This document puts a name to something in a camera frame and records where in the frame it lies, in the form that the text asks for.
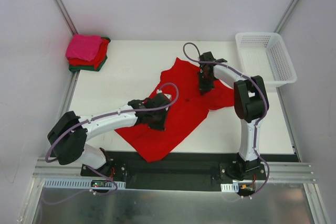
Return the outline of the red t shirt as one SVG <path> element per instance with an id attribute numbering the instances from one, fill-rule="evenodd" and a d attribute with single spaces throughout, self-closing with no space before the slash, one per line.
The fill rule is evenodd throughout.
<path id="1" fill-rule="evenodd" d="M 94 59 L 86 61 L 78 58 L 73 58 L 68 60 L 69 64 L 74 67 L 93 67 L 94 70 L 97 70 L 99 66 L 107 59 L 107 49 L 110 41 L 111 40 L 108 37 L 101 37 L 101 44 Z"/>
<path id="2" fill-rule="evenodd" d="M 233 89 L 219 80 L 214 82 L 213 90 L 202 95 L 198 71 L 197 66 L 177 58 L 170 69 L 161 72 L 157 87 L 174 83 L 175 87 L 167 86 L 163 91 L 178 96 L 169 109 L 164 131 L 150 129 L 144 124 L 116 130 L 148 163 L 163 159 L 207 118 L 211 110 L 234 105 Z"/>

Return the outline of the white plastic basket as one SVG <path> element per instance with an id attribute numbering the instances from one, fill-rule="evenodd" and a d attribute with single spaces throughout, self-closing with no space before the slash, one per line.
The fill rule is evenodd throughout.
<path id="1" fill-rule="evenodd" d="M 297 81 L 291 58 L 278 33 L 237 33 L 235 41 L 244 74 L 261 76 L 269 88 Z"/>

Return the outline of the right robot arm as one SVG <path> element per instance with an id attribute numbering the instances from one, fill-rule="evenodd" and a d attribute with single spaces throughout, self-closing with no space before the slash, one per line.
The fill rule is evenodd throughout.
<path id="1" fill-rule="evenodd" d="M 241 122 L 241 140 L 237 160 L 225 168 L 225 174 L 231 179 L 243 180 L 250 178 L 260 167 L 260 126 L 269 103 L 261 76 L 249 77 L 226 62 L 216 60 L 211 52 L 199 55 L 199 88 L 201 94 L 206 94 L 214 89 L 214 81 L 220 80 L 234 91 L 234 110 Z"/>

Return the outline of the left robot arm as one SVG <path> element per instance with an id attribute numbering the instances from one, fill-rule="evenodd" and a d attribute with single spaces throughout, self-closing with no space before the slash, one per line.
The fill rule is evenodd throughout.
<path id="1" fill-rule="evenodd" d="M 87 141 L 124 127 L 146 124 L 149 128 L 163 131 L 172 96 L 157 93 L 153 98 L 131 100 L 126 105 L 97 115 L 78 116 L 66 112 L 48 133 L 51 152 L 59 165 L 82 163 L 90 166 L 99 176 L 111 171 L 111 163 L 102 148 L 95 148 Z"/>

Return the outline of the folded red t shirt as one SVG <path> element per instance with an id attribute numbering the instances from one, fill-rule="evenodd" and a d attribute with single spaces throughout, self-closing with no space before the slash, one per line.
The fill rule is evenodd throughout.
<path id="1" fill-rule="evenodd" d="M 101 37 L 101 44 L 94 59 L 86 61 L 78 58 L 73 58 L 68 60 L 69 64 L 74 67 L 93 67 L 94 70 L 97 70 L 99 66 L 107 59 L 107 49 L 110 41 L 111 40 L 108 37 Z"/>

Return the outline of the folded green t shirt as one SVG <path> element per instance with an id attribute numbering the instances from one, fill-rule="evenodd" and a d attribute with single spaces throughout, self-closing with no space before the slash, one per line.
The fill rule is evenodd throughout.
<path id="1" fill-rule="evenodd" d="M 86 71 L 100 71 L 101 68 L 103 67 L 103 65 L 105 64 L 106 60 L 99 66 L 99 68 L 97 70 L 94 70 L 93 67 L 85 67 L 85 66 L 78 66 L 78 67 L 74 67 L 74 66 L 71 66 L 69 64 L 69 70 L 71 72 L 77 72 L 77 71 L 80 71 L 80 70 L 86 70 Z"/>

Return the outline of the folded pink t shirt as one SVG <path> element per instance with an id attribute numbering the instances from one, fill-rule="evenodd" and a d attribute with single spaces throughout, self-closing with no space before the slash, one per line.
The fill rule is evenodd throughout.
<path id="1" fill-rule="evenodd" d="M 97 35 L 75 34 L 67 47 L 66 58 L 91 61 L 97 55 L 101 42 L 101 37 Z"/>

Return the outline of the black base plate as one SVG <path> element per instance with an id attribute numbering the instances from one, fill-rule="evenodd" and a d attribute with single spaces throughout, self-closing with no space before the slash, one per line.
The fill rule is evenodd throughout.
<path id="1" fill-rule="evenodd" d="M 124 182 L 127 189 L 220 191 L 230 184 L 230 175 L 238 175 L 241 182 L 262 182 L 265 168 L 241 172 L 236 154 L 170 153 L 160 161 L 148 163 L 136 152 L 108 151 L 112 164 L 112 179 Z"/>

